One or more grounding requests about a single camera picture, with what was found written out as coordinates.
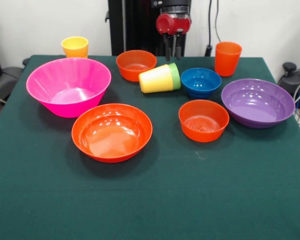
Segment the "plastic bowl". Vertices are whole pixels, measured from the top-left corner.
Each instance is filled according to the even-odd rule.
[[[181,83],[193,99],[207,99],[221,85],[221,77],[207,68],[190,68],[181,75]]]
[[[221,98],[236,121],[255,129],[277,125],[295,111],[294,100],[286,90],[260,79],[233,81],[223,88]]]
[[[104,163],[132,158],[153,131],[149,117],[130,105],[111,103],[90,109],[72,127],[72,140],[83,153]]]
[[[183,133],[190,139],[208,143],[218,139],[229,123],[227,110],[209,100],[192,100],[179,110]]]
[[[111,82],[102,63],[82,57],[62,58],[35,69],[28,93],[57,116],[75,118],[97,106]]]
[[[148,51],[130,50],[116,58],[121,76],[131,82],[139,82],[139,74],[155,68],[157,58]]]

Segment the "cup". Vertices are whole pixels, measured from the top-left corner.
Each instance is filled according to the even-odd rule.
[[[222,77],[229,77],[236,71],[242,47],[230,41],[223,41],[216,45],[214,70]]]
[[[167,92],[181,88],[180,74],[174,62],[140,73],[139,83],[144,94]]]
[[[82,36],[71,36],[61,42],[67,58],[87,58],[89,41]]]

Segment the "orange bowl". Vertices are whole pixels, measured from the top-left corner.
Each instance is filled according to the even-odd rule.
[[[139,82],[139,74],[155,68],[157,58],[148,51],[130,50],[116,58],[121,76],[131,82]]]
[[[209,100],[188,101],[179,109],[183,133],[196,142],[208,143],[218,139],[229,123],[227,110]]]
[[[149,117],[130,105],[111,103],[94,107],[73,124],[72,140],[83,153],[104,163],[132,158],[153,132]]]

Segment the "bowl rim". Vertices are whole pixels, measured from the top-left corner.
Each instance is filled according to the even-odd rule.
[[[131,109],[135,109],[137,111],[139,111],[140,113],[142,113],[148,123],[150,124],[150,134],[149,136],[146,138],[146,140],[144,141],[144,143],[138,147],[136,150],[132,151],[132,152],[129,152],[125,155],[121,155],[121,156],[118,156],[118,157],[100,157],[100,156],[97,156],[97,155],[93,155],[93,154],[90,154],[90,153],[87,153],[84,149],[81,148],[80,145],[77,145],[75,140],[74,140],[74,129],[75,129],[75,125],[77,124],[77,122],[79,121],[79,119],[83,118],[86,114],[88,114],[89,112],[93,112],[95,111],[96,109],[98,108],[101,108],[101,107],[106,107],[106,106],[125,106],[125,107],[128,107],[128,108],[131,108]],[[75,144],[75,146],[81,151],[83,152],[84,154],[88,155],[88,156],[91,156],[93,158],[100,158],[100,159],[105,159],[105,160],[110,160],[110,159],[118,159],[118,158],[124,158],[124,157],[128,157],[130,156],[131,154],[135,154],[135,153],[138,153],[140,150],[142,150],[147,144],[148,142],[150,141],[151,137],[153,135],[153,125],[152,125],[152,122],[151,122],[151,119],[149,118],[149,116],[142,110],[140,110],[139,108],[135,107],[135,106],[132,106],[132,105],[129,105],[129,104],[124,104],[124,103],[107,103],[107,104],[101,104],[101,105],[98,105],[98,106],[95,106],[93,108],[90,108],[89,110],[85,111],[83,114],[81,114],[73,123],[72,125],[72,129],[71,129],[71,138],[72,138],[72,142]]]
[[[195,129],[192,129],[192,128],[188,127],[188,126],[185,124],[185,122],[181,120],[180,112],[181,112],[181,110],[182,110],[183,108],[186,107],[186,105],[191,104],[191,103],[193,103],[193,102],[201,102],[201,103],[203,103],[203,104],[209,102],[209,103],[214,104],[216,107],[222,109],[222,110],[224,111],[224,113],[225,113],[226,118],[227,118],[226,124],[225,124],[224,126],[222,126],[221,128],[219,128],[218,130],[216,130],[216,131],[208,131],[208,132],[207,132],[207,131],[202,132],[202,131],[198,131],[198,130],[195,130]],[[206,100],[206,99],[196,99],[196,100],[187,101],[186,103],[184,103],[184,104],[179,108],[179,111],[178,111],[178,117],[179,117],[179,121],[181,122],[181,124],[182,124],[185,128],[187,128],[188,130],[194,131],[194,132],[196,132],[196,133],[201,133],[201,134],[202,134],[202,133],[204,133],[204,134],[212,134],[212,133],[218,133],[218,132],[224,131],[225,128],[228,126],[229,122],[230,122],[230,116],[229,116],[229,113],[228,113],[228,111],[227,111],[226,108],[224,108],[222,105],[220,105],[219,103],[217,103],[217,102],[215,102],[215,101],[210,101],[210,100]]]
[[[31,93],[31,91],[29,90],[29,81],[30,81],[30,79],[32,78],[32,76],[33,76],[38,70],[44,68],[44,67],[47,66],[47,65],[53,64],[53,63],[55,63],[55,62],[60,62],[60,61],[77,61],[77,60],[79,60],[79,61],[87,61],[87,62],[94,62],[94,63],[97,62],[97,64],[103,66],[103,67],[106,69],[106,71],[107,71],[107,73],[108,73],[108,76],[109,76],[110,80],[108,81],[108,83],[106,84],[106,86],[105,86],[102,90],[100,90],[98,93],[94,94],[93,96],[91,96],[91,97],[89,97],[89,98],[87,98],[87,99],[85,99],[85,100],[82,100],[82,101],[76,101],[76,102],[70,102],[70,103],[53,103],[53,102],[50,102],[50,101],[41,100],[41,99],[39,99],[38,97],[34,96],[34,95]],[[110,83],[111,83],[111,80],[112,80],[112,74],[111,74],[111,71],[109,70],[109,68],[108,68],[106,65],[104,65],[103,63],[101,63],[101,62],[99,62],[99,61],[97,61],[97,60],[90,59],[90,58],[84,58],[84,57],[64,57],[64,58],[58,58],[58,59],[55,59],[55,60],[52,60],[52,61],[48,61],[48,62],[46,62],[46,63],[44,63],[44,64],[38,66],[38,67],[37,67],[35,70],[33,70],[33,71],[30,73],[30,75],[27,77],[26,83],[25,83],[25,87],[26,87],[26,90],[27,90],[27,92],[29,93],[29,95],[30,95],[31,97],[33,97],[35,100],[37,100],[37,101],[39,101],[39,102],[41,102],[41,103],[44,103],[44,104],[50,104],[50,105],[72,105],[72,104],[84,103],[84,102],[86,102],[86,101],[89,101],[89,100],[95,98],[95,97],[98,96],[100,93],[102,93],[102,92],[104,92],[105,90],[107,90],[107,88],[109,87],[109,85],[110,85]]]
[[[293,103],[293,111],[291,111],[291,113],[289,115],[287,115],[286,117],[283,117],[281,119],[278,119],[278,120],[275,120],[275,121],[256,121],[256,120],[253,120],[253,119],[250,119],[250,118],[246,118],[244,116],[241,116],[240,114],[236,113],[235,111],[231,110],[231,108],[229,107],[228,104],[225,103],[225,89],[227,89],[230,85],[234,84],[234,83],[238,83],[238,82],[245,82],[245,81],[255,81],[255,82],[263,82],[263,83],[266,83],[266,84],[269,84],[269,85],[272,85],[274,86],[275,88],[277,89],[280,89],[286,96],[288,99],[291,100],[291,102]],[[281,123],[285,120],[287,120],[288,118],[290,118],[294,112],[296,111],[296,104],[295,104],[295,101],[294,99],[292,98],[292,96],[285,90],[283,89],[282,87],[280,87],[279,85],[273,83],[273,82],[270,82],[270,81],[267,81],[267,80],[262,80],[262,79],[259,79],[259,78],[240,78],[240,79],[237,79],[237,80],[234,80],[232,82],[229,82],[226,86],[224,86],[224,88],[222,89],[222,92],[221,92],[221,100],[225,106],[225,108],[231,112],[232,114],[244,119],[244,120],[247,120],[247,121],[250,121],[252,123],[256,123],[256,124],[277,124],[277,123]]]
[[[125,53],[128,53],[128,52],[145,52],[145,53],[147,53],[147,54],[149,54],[149,55],[152,55],[152,57],[154,57],[155,63],[154,63],[152,66],[148,67],[147,69],[143,69],[143,70],[133,70],[133,69],[125,68],[125,67],[121,66],[121,65],[118,63],[118,58],[119,58],[119,57],[122,57]],[[130,72],[135,72],[135,73],[145,72],[145,71],[148,71],[148,70],[150,70],[150,69],[153,69],[153,68],[157,65],[157,62],[158,62],[157,57],[156,57],[154,54],[152,54],[152,53],[149,52],[149,51],[139,50],[139,49],[132,49],[132,50],[124,51],[124,52],[120,53],[120,54],[116,57],[116,59],[115,59],[115,63],[116,63],[116,65],[117,65],[119,68],[122,68],[122,69],[127,70],[127,71],[130,71]]]
[[[214,87],[214,88],[211,88],[211,89],[209,89],[209,90],[198,90],[198,89],[195,89],[195,88],[192,88],[192,87],[186,85],[186,84],[185,84],[185,81],[184,81],[184,78],[183,78],[184,73],[189,72],[189,71],[193,71],[193,70],[196,70],[196,69],[205,70],[205,71],[208,70],[208,72],[212,72],[212,73],[216,74],[216,75],[218,76],[218,79],[220,80],[218,86],[216,86],[216,87]],[[186,88],[191,89],[191,90],[193,90],[193,91],[201,92],[201,93],[207,93],[207,92],[210,93],[210,92],[213,92],[213,91],[217,90],[217,89],[221,86],[221,84],[222,84],[222,78],[221,78],[221,76],[220,76],[218,73],[216,73],[215,71],[213,71],[213,70],[211,70],[211,69],[209,69],[209,68],[204,68],[204,67],[193,67],[193,68],[189,68],[189,69],[185,70],[185,71],[181,74],[180,79],[181,79],[181,83],[182,83],[183,86],[185,86]]]

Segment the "stacked cups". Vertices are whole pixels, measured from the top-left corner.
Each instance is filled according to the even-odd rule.
[[[180,74],[174,62],[140,73],[139,83],[144,94],[167,92],[181,88]]]

